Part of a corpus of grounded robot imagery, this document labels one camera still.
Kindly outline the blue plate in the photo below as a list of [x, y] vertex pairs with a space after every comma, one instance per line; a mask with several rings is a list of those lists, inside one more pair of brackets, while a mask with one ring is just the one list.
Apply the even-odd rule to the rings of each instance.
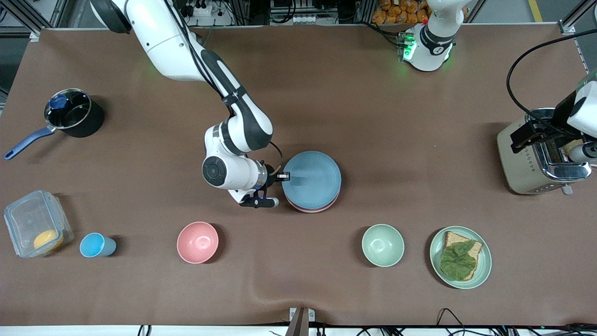
[[[290, 173], [290, 180], [282, 182], [284, 195], [306, 194], [307, 192], [340, 192], [342, 177], [337, 163], [325, 153], [305, 151], [292, 157], [284, 168]], [[319, 208], [321, 205], [300, 205], [303, 208]]]

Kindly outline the pink plate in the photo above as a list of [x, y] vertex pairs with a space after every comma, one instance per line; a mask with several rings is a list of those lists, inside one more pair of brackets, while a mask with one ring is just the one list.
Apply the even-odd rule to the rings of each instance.
[[[285, 196], [289, 204], [292, 205], [292, 207], [296, 208], [298, 211], [304, 213], [319, 213], [324, 212], [325, 210], [330, 208], [336, 202], [339, 195], [340, 192], [328, 194], [323, 192], [320, 193], [319, 191], [313, 191], [307, 192], [306, 194], [294, 194], [293, 196], [291, 196], [290, 194], [286, 194]], [[310, 206], [309, 208], [303, 208], [300, 206], [306, 205], [307, 203], [320, 205], [320, 207], [313, 208]]]

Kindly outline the pink bowl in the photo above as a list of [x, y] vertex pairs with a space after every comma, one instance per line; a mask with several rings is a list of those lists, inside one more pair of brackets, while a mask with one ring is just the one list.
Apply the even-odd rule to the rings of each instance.
[[210, 223], [195, 222], [186, 225], [177, 238], [179, 257], [190, 264], [209, 261], [218, 248], [218, 233]]

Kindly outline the toast slice under lettuce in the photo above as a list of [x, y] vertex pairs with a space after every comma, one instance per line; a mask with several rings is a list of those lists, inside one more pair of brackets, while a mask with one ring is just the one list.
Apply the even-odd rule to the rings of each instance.
[[[445, 246], [444, 246], [443, 250], [446, 247], [452, 245], [452, 243], [465, 242], [467, 240], [474, 240], [474, 239], [465, 238], [465, 236], [457, 234], [456, 232], [449, 231], [445, 235]], [[473, 277], [473, 275], [475, 274], [476, 268], [478, 267], [478, 264], [479, 264], [479, 255], [480, 255], [480, 252], [482, 250], [482, 247], [484, 246], [481, 242], [478, 242], [477, 240], [475, 240], [475, 241], [476, 241], [475, 246], [474, 246], [474, 248], [471, 251], [469, 251], [469, 255], [471, 255], [472, 257], [474, 257], [476, 259], [477, 264], [476, 264], [475, 269], [473, 270], [473, 272], [471, 272], [471, 274], [467, 278], [465, 278], [464, 281], [471, 280], [472, 277]]]

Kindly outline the green bowl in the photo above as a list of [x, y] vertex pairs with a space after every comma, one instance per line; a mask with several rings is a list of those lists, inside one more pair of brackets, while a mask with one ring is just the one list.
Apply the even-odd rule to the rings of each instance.
[[361, 238], [365, 258], [374, 266], [396, 265], [405, 253], [403, 235], [391, 225], [375, 224], [367, 228]]

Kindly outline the green plate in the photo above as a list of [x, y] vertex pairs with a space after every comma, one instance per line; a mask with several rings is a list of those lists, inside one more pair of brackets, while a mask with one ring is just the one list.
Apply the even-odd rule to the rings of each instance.
[[[469, 281], [453, 281], [450, 280], [448, 277], [445, 276], [443, 272], [440, 270], [440, 262], [441, 262], [441, 253], [445, 246], [445, 235], [447, 232], [452, 231], [465, 236], [465, 238], [471, 238], [481, 242], [484, 246], [479, 255], [479, 264], [476, 268], [475, 274], [473, 275], [472, 279]], [[445, 282], [446, 284], [450, 285], [451, 287], [458, 288], [458, 289], [473, 289], [479, 287], [488, 279], [491, 267], [492, 267], [492, 259], [490, 249], [488, 248], [486, 241], [476, 232], [471, 230], [470, 228], [466, 227], [459, 227], [459, 226], [452, 226], [442, 228], [435, 234], [433, 239], [430, 243], [430, 262], [433, 270], [439, 278]]]

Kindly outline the green lettuce leaf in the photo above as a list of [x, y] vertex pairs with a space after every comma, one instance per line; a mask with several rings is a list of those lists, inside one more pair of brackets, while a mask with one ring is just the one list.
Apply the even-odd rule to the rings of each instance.
[[476, 259], [469, 255], [475, 246], [475, 240], [456, 242], [446, 247], [441, 254], [440, 270], [451, 280], [464, 281], [477, 264]]

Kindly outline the green lit control box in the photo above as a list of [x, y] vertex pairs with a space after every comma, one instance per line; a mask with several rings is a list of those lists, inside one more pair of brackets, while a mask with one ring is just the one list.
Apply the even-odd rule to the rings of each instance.
[[412, 32], [399, 32], [397, 34], [396, 42], [397, 55], [401, 63], [411, 62], [412, 56], [417, 48], [415, 34]]

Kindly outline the bag of orange buns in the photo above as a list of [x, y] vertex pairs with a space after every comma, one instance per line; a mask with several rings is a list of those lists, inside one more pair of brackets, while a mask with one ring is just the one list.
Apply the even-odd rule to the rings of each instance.
[[431, 13], [426, 0], [378, 0], [371, 21], [376, 25], [426, 23]]

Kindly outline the white power strip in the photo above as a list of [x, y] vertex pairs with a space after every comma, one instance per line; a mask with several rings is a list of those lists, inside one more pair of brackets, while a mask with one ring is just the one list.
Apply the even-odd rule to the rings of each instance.
[[235, 19], [225, 0], [186, 0], [181, 7], [189, 26], [233, 26]]

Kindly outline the blue cup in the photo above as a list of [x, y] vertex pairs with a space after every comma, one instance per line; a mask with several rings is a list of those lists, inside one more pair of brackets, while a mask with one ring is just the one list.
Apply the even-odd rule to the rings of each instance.
[[98, 232], [85, 236], [79, 245], [81, 255], [86, 258], [108, 257], [115, 252], [116, 248], [115, 240]]

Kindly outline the glass lid with blue knob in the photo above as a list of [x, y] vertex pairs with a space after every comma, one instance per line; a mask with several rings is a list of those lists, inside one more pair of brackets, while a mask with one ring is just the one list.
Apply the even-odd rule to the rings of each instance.
[[80, 89], [65, 89], [54, 94], [46, 104], [43, 116], [54, 128], [76, 126], [87, 116], [91, 98]]

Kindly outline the orange food piece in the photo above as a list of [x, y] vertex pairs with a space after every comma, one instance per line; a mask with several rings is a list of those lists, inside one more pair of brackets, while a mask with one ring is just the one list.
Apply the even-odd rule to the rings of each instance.
[[34, 248], [41, 249], [42, 247], [47, 247], [50, 243], [54, 243], [53, 249], [62, 245], [64, 241], [64, 236], [61, 236], [60, 232], [56, 230], [47, 230], [41, 232], [36, 236], [34, 239]]

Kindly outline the clear plastic container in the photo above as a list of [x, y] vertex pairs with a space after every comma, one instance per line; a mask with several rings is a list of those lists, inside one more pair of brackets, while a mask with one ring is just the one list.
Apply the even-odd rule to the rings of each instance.
[[[60, 200], [44, 190], [35, 190], [9, 204], [4, 219], [16, 255], [21, 258], [45, 256], [64, 247], [73, 239], [73, 231]], [[64, 236], [62, 245], [53, 249], [54, 243], [41, 249], [34, 248], [34, 239], [47, 230], [56, 230]]]

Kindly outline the aluminium frame profile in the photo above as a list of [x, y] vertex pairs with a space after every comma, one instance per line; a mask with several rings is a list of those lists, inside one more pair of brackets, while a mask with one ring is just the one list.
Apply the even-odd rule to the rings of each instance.
[[38, 38], [57, 28], [68, 0], [0, 0], [0, 37]]
[[574, 24], [584, 17], [586, 13], [591, 13], [592, 22], [595, 28], [597, 28], [597, 0], [579, 0], [573, 9], [563, 19], [558, 21], [561, 34], [576, 34]]

